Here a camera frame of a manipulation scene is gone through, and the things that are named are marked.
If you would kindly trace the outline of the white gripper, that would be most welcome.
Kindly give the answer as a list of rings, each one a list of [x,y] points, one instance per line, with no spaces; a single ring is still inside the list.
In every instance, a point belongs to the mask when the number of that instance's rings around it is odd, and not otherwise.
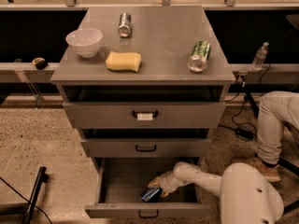
[[[161,197],[165,198],[169,193],[174,192],[179,187],[179,180],[172,171],[168,171],[162,175],[153,178],[149,184],[149,188],[161,188]]]

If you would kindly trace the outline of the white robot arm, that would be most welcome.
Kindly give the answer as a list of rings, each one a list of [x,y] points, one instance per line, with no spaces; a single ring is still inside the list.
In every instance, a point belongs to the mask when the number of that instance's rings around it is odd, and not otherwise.
[[[152,179],[148,187],[161,188],[167,196],[189,184],[220,198],[221,224],[275,224],[284,213],[277,190],[257,169],[242,162],[228,166],[223,175],[213,175],[180,161],[171,171]]]

